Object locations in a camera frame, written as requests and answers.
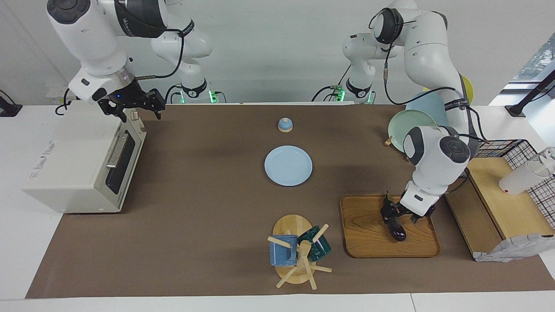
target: white backdrop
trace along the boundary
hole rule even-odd
[[[35,86],[38,91],[28,93],[27,79],[48,72],[50,79],[41,78],[43,85],[67,82],[79,69],[79,63],[50,26],[46,0],[0,2],[13,12],[10,20],[16,24],[13,26],[28,33],[27,37],[19,34],[19,40],[32,45],[44,58],[37,66],[24,56],[29,48],[4,44],[4,38],[12,35],[4,31],[2,22],[0,88],[11,92],[19,102],[42,104],[43,87]],[[230,102],[289,102],[310,100],[321,87],[337,83],[349,65],[341,52],[343,40],[364,32],[375,12],[390,2],[188,0],[186,3],[197,27],[215,43],[214,53],[200,62],[216,89],[224,91]],[[555,30],[552,0],[417,0],[417,4],[421,9],[447,16],[451,58],[475,85],[476,105],[487,105]],[[172,70],[151,51],[147,39],[120,41],[135,59],[137,75]],[[17,64],[19,72],[10,84],[4,82],[6,63]],[[378,92],[377,102],[384,103],[387,100],[380,63],[376,62],[374,89]],[[421,90],[404,74],[401,58],[390,62],[389,81],[391,96],[397,101],[407,100]],[[177,78],[155,80],[144,82],[143,87],[157,87],[165,92],[177,82]]]

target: dark green mug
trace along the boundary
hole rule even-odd
[[[316,262],[321,260],[331,251],[330,244],[327,242],[327,239],[322,235],[320,239],[317,240],[315,243],[312,242],[312,239],[318,234],[320,231],[320,227],[317,225],[310,230],[304,232],[302,235],[297,238],[297,243],[300,244],[303,240],[308,240],[312,245],[310,247],[310,252],[308,256],[308,260],[310,262]]]

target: white table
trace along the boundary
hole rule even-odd
[[[524,138],[537,150],[546,147],[526,119],[511,118],[502,107],[475,108],[488,139]],[[23,300],[62,215],[19,187],[60,119],[51,106],[28,106],[15,118],[0,118],[0,311],[307,311],[314,306],[322,311],[555,310],[555,291]],[[555,275],[555,251],[542,259]]]

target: wire basket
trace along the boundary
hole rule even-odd
[[[490,141],[490,144],[482,142],[475,157],[503,157],[512,169],[516,169],[537,153],[527,140],[496,140]],[[555,177],[545,179],[527,191],[555,229]]]

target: black stand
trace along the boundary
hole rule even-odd
[[[555,71],[552,71],[549,75],[547,75],[547,77],[544,80],[538,83],[538,86],[535,87],[534,90],[530,91],[530,93],[528,93],[528,95],[526,95],[522,99],[522,101],[520,101],[516,105],[507,105],[505,106],[505,108],[507,109],[509,114],[513,117],[526,117],[526,115],[522,113],[522,110],[524,109],[524,107],[528,103],[530,103],[538,94],[540,94],[542,90],[547,88],[547,86],[551,84],[554,80],[555,80]]]
[[[0,117],[15,117],[21,110],[23,105],[10,104],[3,97],[0,97]]]

